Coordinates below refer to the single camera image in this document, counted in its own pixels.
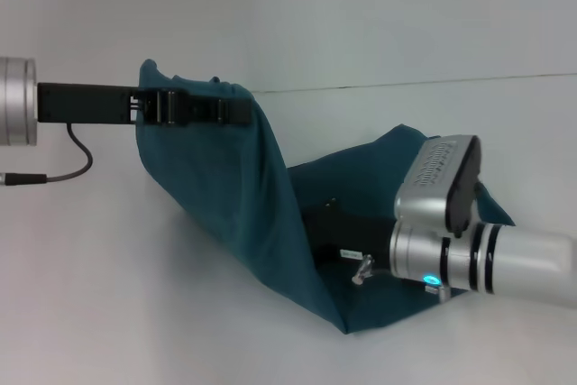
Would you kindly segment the teal t-shirt with FREE print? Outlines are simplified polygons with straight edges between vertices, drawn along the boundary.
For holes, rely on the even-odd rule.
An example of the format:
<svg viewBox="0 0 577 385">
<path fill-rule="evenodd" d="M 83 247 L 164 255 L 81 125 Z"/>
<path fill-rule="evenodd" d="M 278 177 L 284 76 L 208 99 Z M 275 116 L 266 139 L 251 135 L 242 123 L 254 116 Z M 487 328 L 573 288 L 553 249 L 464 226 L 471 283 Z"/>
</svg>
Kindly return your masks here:
<svg viewBox="0 0 577 385">
<path fill-rule="evenodd" d="M 355 287 L 349 265 L 317 269 L 301 214 L 335 198 L 352 214 L 392 216 L 425 139 L 398 125 L 373 142 L 288 167 L 258 105 L 246 126 L 136 127 L 143 167 L 200 227 L 260 283 L 346 334 L 392 325 L 437 300 L 386 275 Z"/>
</svg>

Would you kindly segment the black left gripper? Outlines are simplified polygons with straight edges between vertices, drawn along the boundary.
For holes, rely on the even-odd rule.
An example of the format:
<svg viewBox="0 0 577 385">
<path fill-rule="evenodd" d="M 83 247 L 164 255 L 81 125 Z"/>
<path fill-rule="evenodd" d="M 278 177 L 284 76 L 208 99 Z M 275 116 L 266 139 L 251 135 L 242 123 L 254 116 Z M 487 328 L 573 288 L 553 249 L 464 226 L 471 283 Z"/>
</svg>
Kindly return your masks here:
<svg viewBox="0 0 577 385">
<path fill-rule="evenodd" d="M 38 121 L 53 124 L 130 124 L 131 98 L 145 124 L 248 125 L 250 98 L 230 99 L 192 95 L 184 90 L 39 83 Z"/>
</svg>

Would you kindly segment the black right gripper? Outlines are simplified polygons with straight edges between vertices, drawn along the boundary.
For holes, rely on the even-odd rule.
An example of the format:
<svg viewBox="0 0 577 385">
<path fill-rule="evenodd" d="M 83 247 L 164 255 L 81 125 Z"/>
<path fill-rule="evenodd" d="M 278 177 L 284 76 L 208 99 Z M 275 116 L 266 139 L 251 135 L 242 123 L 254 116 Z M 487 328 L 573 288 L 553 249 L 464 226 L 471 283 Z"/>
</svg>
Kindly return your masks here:
<svg viewBox="0 0 577 385">
<path fill-rule="evenodd" d="M 319 269 L 335 263 L 353 264 L 372 258 L 371 269 L 390 272 L 390 242 L 396 221 L 384 216 L 345 213 L 333 198 L 304 211 L 304 226 Z"/>
</svg>

